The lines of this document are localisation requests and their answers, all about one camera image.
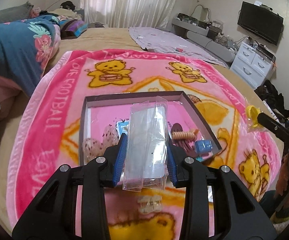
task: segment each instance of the clear plastic bag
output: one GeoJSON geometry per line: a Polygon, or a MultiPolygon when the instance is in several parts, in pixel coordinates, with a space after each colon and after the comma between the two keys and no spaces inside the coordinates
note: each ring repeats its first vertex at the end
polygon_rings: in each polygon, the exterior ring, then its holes
{"type": "Polygon", "coordinates": [[[131,107],[123,189],[165,188],[168,102],[157,97],[131,107]]]}

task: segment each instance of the floral comforter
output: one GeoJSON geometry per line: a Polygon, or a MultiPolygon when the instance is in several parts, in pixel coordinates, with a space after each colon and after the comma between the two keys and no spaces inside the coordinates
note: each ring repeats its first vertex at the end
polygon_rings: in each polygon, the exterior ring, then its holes
{"type": "Polygon", "coordinates": [[[57,30],[51,15],[0,24],[0,76],[31,96],[55,52],[57,30]]]}

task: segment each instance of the television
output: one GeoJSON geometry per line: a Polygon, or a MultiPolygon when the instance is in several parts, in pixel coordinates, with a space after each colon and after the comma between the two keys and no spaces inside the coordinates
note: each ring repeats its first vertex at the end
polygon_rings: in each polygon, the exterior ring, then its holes
{"type": "Polygon", "coordinates": [[[243,2],[238,25],[277,45],[283,31],[283,18],[266,8],[243,2]]]}

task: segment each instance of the beige bedsheet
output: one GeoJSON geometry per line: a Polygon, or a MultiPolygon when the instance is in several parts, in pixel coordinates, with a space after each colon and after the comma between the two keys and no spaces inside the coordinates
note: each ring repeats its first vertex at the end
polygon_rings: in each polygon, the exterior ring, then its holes
{"type": "MultiPolygon", "coordinates": [[[[58,62],[61,56],[70,50],[101,50],[101,49],[142,49],[130,38],[128,29],[93,28],[88,29],[79,38],[61,41],[57,54],[49,61],[47,70],[50,70],[58,62]]],[[[214,67],[222,73],[243,94],[251,104],[260,107],[262,111],[270,115],[269,111],[257,97],[253,90],[232,71],[219,66],[214,67]]],[[[10,223],[6,211],[6,181],[7,169],[12,151],[14,139],[19,127],[22,114],[29,99],[20,93],[11,109],[9,116],[0,122],[0,224],[11,234],[10,223]]],[[[283,143],[275,136],[279,151],[282,154],[283,143]]]]}

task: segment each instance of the dresser drawer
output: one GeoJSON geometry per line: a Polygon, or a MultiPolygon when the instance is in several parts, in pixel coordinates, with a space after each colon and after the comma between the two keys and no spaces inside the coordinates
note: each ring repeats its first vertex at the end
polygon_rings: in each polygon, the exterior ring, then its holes
{"type": "Polygon", "coordinates": [[[241,77],[253,90],[255,90],[257,87],[252,84],[247,78],[245,78],[244,76],[241,76],[239,73],[237,73],[235,70],[232,70],[232,72],[234,72],[236,75],[238,75],[239,77],[241,77]]]}
{"type": "Polygon", "coordinates": [[[251,65],[251,62],[255,58],[256,52],[254,52],[247,45],[241,44],[237,55],[242,61],[244,61],[245,63],[251,65]]]}
{"type": "Polygon", "coordinates": [[[256,88],[261,86],[266,79],[265,76],[256,72],[239,58],[235,59],[230,69],[235,71],[238,75],[240,75],[243,79],[247,80],[249,83],[252,83],[256,88]]]}
{"type": "Polygon", "coordinates": [[[261,72],[264,76],[267,76],[272,68],[272,63],[257,54],[251,63],[251,67],[256,71],[261,72]]]}

